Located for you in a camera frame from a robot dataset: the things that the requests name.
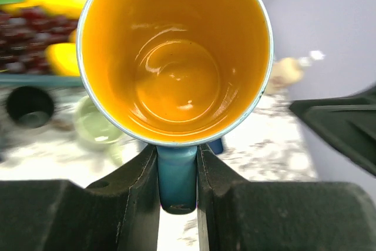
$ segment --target cherry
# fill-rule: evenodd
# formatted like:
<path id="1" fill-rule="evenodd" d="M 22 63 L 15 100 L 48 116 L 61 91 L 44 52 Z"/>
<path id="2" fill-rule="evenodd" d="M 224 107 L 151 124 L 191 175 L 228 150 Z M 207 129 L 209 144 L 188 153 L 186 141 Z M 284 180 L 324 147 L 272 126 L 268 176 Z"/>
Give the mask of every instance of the cherry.
<path id="1" fill-rule="evenodd" d="M 16 29 L 3 29 L 1 32 L 4 39 L 8 42 L 15 42 L 19 40 L 21 37 L 21 35 L 18 33 Z"/>
<path id="2" fill-rule="evenodd" d="M 25 72 L 25 66 L 20 62 L 13 62 L 5 64 L 5 67 L 9 73 L 23 73 Z"/>
<path id="3" fill-rule="evenodd" d="M 28 45 L 25 43 L 14 43 L 9 46 L 9 51 L 14 55 L 21 55 L 28 49 Z"/>
<path id="4" fill-rule="evenodd" d="M 29 28 L 19 28 L 16 31 L 19 38 L 26 40 L 32 39 L 36 35 L 36 32 Z"/>
<path id="5" fill-rule="evenodd" d="M 4 29 L 14 29 L 17 26 L 15 24 L 9 23 L 8 21 L 0 24 L 0 31 Z"/>
<path id="6" fill-rule="evenodd" d="M 50 66 L 46 59 L 41 59 L 36 62 L 36 68 L 40 69 L 44 73 L 49 73 Z"/>
<path id="7" fill-rule="evenodd" d="M 0 11 L 0 24 L 5 23 L 10 18 L 11 18 L 10 14 Z"/>
<path id="8" fill-rule="evenodd" d="M 71 32 L 73 32 L 75 29 L 77 28 L 77 21 L 69 21 L 68 24 L 66 24 L 64 26 L 64 29 L 65 29 L 65 33 L 66 34 L 70 34 Z"/>
<path id="9" fill-rule="evenodd" d="M 54 26 L 51 32 L 53 34 L 65 34 L 65 28 L 63 26 Z"/>
<path id="10" fill-rule="evenodd" d="M 55 26 L 65 26 L 69 23 L 69 19 L 63 15 L 54 17 L 52 21 Z"/>
<path id="11" fill-rule="evenodd" d="M 34 51 L 28 53 L 28 56 L 30 56 L 33 59 L 33 61 L 36 62 L 37 60 L 44 58 L 45 54 L 43 51 Z"/>
<path id="12" fill-rule="evenodd" d="M 58 35 L 58 34 L 52 34 L 51 37 L 48 39 L 48 44 L 56 44 L 56 43 L 62 43 L 62 42 L 68 42 L 69 35 Z"/>
<path id="13" fill-rule="evenodd" d="M 34 60 L 35 60 L 35 58 L 31 57 L 31 56 L 28 55 L 28 54 L 21 55 L 21 56 L 18 58 L 18 61 L 19 61 L 20 63 L 23 63 L 27 68 L 32 67 L 32 65 L 34 64 Z"/>
<path id="14" fill-rule="evenodd" d="M 4 51 L 6 46 L 6 40 L 0 38 L 0 51 Z"/>
<path id="15" fill-rule="evenodd" d="M 26 73 L 30 75 L 44 75 L 43 70 L 37 68 L 37 67 L 32 67 L 26 71 Z"/>
<path id="16" fill-rule="evenodd" d="M 30 21 L 30 25 L 38 32 L 49 31 L 51 27 L 48 19 L 33 19 Z"/>
<path id="17" fill-rule="evenodd" d="M 13 54 L 0 55 L 0 63 L 11 63 L 16 61 L 16 56 Z"/>
<path id="18" fill-rule="evenodd" d="M 48 39 L 51 37 L 51 34 L 48 32 L 40 32 L 35 35 L 34 40 L 42 41 L 45 44 L 48 43 Z"/>
<path id="19" fill-rule="evenodd" d="M 47 45 L 44 41 L 38 40 L 36 38 L 27 43 L 27 48 L 29 51 L 40 51 L 46 49 L 46 47 Z"/>
<path id="20" fill-rule="evenodd" d="M 24 18 L 10 18 L 8 23 L 15 26 L 24 26 L 27 24 L 27 21 Z"/>
<path id="21" fill-rule="evenodd" d="M 46 18 L 46 13 L 40 7 L 31 7 L 31 8 L 22 9 L 21 17 L 27 20 L 44 19 Z"/>

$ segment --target mug handle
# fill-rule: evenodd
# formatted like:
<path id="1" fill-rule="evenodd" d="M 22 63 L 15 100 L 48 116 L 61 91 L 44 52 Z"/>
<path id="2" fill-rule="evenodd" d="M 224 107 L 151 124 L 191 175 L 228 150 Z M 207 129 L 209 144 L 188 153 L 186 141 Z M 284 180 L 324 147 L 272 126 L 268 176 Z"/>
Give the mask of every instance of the mug handle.
<path id="1" fill-rule="evenodd" d="M 159 198 L 168 213 L 188 214 L 196 208 L 197 146 L 157 146 Z"/>

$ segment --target bottle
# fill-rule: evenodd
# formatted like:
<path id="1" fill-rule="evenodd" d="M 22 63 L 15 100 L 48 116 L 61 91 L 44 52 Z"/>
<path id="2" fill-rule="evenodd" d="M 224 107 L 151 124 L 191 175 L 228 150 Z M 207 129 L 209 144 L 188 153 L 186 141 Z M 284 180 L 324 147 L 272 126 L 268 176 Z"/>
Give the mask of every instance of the bottle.
<path id="1" fill-rule="evenodd" d="M 300 81 L 304 76 L 304 69 L 312 62 L 323 60 L 325 55 L 321 51 L 311 51 L 309 57 L 284 58 L 273 65 L 265 94 L 272 95 L 280 89 Z"/>

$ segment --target blue mug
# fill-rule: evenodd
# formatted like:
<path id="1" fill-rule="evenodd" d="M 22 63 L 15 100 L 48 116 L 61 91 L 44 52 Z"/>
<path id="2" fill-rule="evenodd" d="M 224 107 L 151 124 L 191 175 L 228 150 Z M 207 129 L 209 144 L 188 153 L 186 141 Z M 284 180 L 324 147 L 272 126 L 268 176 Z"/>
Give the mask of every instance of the blue mug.
<path id="1" fill-rule="evenodd" d="M 262 1 L 88 0 L 76 50 L 96 107 L 157 146 L 163 209 L 195 210 L 197 147 L 245 120 L 267 85 L 273 36 Z"/>

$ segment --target black cup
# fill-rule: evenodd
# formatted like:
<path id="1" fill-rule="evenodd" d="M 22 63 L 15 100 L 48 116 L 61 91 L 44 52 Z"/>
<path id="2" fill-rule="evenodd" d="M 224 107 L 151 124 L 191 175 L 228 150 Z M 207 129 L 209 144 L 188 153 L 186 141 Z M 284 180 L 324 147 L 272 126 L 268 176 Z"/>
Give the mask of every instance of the black cup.
<path id="1" fill-rule="evenodd" d="M 39 88 L 16 88 L 6 99 L 6 111 L 11 119 L 23 128 L 35 129 L 47 124 L 54 111 L 51 96 Z"/>

